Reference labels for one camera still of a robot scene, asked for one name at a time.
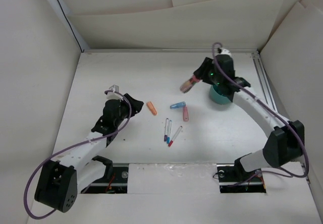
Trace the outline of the teal round divided container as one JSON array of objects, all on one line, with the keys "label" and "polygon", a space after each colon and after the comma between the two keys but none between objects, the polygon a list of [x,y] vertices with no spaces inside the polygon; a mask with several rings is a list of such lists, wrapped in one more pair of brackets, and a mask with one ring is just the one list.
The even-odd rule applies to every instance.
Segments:
[{"label": "teal round divided container", "polygon": [[209,97],[213,102],[219,105],[226,105],[231,103],[231,101],[220,92],[218,85],[211,85],[209,90]]}]

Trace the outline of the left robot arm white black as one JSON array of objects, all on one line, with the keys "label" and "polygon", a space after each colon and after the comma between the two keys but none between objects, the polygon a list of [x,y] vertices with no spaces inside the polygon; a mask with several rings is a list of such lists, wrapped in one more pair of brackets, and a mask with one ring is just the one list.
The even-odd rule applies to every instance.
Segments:
[{"label": "left robot arm white black", "polygon": [[129,94],[106,91],[102,115],[84,143],[51,157],[41,168],[34,199],[54,210],[67,212],[77,195],[96,180],[107,182],[113,162],[99,153],[106,149],[144,103]]}]

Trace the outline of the blue cap white marker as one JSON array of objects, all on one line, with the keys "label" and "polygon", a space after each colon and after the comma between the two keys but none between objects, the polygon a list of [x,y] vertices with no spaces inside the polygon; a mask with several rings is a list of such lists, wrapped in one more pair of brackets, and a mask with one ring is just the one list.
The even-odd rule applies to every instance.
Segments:
[{"label": "blue cap white marker", "polygon": [[166,138],[167,144],[169,144],[169,142],[170,142],[171,127],[172,127],[172,120],[169,120],[168,125],[167,125],[167,138]]}]

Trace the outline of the blue translucent stapler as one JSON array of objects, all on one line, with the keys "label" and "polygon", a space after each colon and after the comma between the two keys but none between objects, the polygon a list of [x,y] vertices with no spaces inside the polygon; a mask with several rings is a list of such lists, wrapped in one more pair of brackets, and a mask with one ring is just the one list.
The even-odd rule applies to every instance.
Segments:
[{"label": "blue translucent stapler", "polygon": [[181,101],[170,105],[170,109],[178,109],[186,106],[186,102]]}]

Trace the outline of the purple cap white marker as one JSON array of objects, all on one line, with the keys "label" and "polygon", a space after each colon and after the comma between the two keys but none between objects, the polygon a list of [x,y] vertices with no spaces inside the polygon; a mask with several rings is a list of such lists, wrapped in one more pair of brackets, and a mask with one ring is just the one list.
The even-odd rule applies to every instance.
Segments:
[{"label": "purple cap white marker", "polygon": [[166,118],[165,127],[164,127],[164,142],[166,142],[168,138],[168,125],[169,125],[169,118]]}]

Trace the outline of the aluminium rail right side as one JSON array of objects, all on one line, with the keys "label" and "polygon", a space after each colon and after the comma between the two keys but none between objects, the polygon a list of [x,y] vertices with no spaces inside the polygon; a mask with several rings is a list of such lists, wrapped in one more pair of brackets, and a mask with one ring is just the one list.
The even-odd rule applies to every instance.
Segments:
[{"label": "aluminium rail right side", "polygon": [[260,86],[261,86],[265,101],[270,107],[272,107],[274,110],[277,110],[276,103],[272,94],[272,90],[271,90],[264,66],[262,64],[259,52],[257,50],[252,52],[251,57],[253,59],[255,69],[257,71],[258,79],[260,82]]}]

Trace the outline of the red cap white marker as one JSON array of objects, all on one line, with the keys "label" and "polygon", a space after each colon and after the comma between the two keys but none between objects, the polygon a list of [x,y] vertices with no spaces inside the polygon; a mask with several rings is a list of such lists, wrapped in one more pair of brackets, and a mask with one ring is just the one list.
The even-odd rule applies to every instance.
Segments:
[{"label": "red cap white marker", "polygon": [[181,133],[182,131],[182,126],[180,126],[177,131],[174,133],[173,137],[171,138],[170,142],[168,143],[168,147],[171,147],[171,145],[174,143],[174,141],[176,140],[176,138],[178,137],[178,135]]}]

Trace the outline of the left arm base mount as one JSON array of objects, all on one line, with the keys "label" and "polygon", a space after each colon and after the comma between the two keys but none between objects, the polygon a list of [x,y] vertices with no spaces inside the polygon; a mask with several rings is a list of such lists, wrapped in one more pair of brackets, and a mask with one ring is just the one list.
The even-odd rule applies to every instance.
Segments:
[{"label": "left arm base mount", "polygon": [[114,164],[110,159],[95,156],[77,172],[78,193],[126,194],[129,165]]}]

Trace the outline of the pink cap glue bottle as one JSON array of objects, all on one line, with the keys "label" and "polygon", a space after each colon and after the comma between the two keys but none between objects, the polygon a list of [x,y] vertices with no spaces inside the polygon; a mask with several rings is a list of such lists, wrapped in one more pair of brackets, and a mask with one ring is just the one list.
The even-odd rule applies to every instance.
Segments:
[{"label": "pink cap glue bottle", "polygon": [[191,90],[191,88],[198,83],[200,80],[197,79],[194,75],[192,75],[187,81],[185,81],[181,86],[180,86],[180,91],[182,93],[187,93]]}]

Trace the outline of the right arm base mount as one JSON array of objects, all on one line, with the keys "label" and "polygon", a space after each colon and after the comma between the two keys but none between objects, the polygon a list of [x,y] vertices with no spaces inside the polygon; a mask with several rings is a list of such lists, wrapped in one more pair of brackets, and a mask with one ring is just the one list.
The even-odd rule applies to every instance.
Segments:
[{"label": "right arm base mount", "polygon": [[220,193],[266,193],[261,169],[246,172],[240,160],[217,164],[213,178],[219,181]]}]

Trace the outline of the pink correction tape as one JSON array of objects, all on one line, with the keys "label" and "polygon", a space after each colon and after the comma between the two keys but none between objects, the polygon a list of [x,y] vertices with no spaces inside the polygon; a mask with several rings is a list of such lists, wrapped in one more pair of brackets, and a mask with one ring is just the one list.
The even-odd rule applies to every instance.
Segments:
[{"label": "pink correction tape", "polygon": [[189,121],[189,113],[188,113],[188,107],[183,107],[183,121],[188,122]]}]

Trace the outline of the orange eraser stick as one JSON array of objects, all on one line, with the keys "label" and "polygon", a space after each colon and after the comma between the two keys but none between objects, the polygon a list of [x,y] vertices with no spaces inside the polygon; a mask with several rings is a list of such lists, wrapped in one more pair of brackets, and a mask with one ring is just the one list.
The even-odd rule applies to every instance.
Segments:
[{"label": "orange eraser stick", "polygon": [[151,101],[148,101],[148,102],[146,103],[146,105],[147,105],[147,107],[148,107],[149,111],[150,111],[154,116],[156,116],[156,115],[157,115],[157,110],[156,110],[156,108],[154,107],[153,103],[152,103]]}]

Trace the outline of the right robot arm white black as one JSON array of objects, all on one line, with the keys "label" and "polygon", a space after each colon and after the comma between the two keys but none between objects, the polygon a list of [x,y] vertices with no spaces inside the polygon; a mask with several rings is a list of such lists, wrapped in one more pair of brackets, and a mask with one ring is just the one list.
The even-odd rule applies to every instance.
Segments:
[{"label": "right robot arm white black", "polygon": [[[192,84],[200,81],[216,86],[225,98],[243,109],[267,137],[262,149],[235,160],[230,171],[235,185],[249,181],[267,167],[279,169],[279,175],[283,177],[307,177],[309,161],[304,147],[304,125],[287,119],[264,103],[247,80],[235,75],[234,62],[229,53],[222,52],[213,59],[206,57],[189,79]],[[301,156],[305,158],[303,174],[294,174],[283,168],[284,164]]]}]

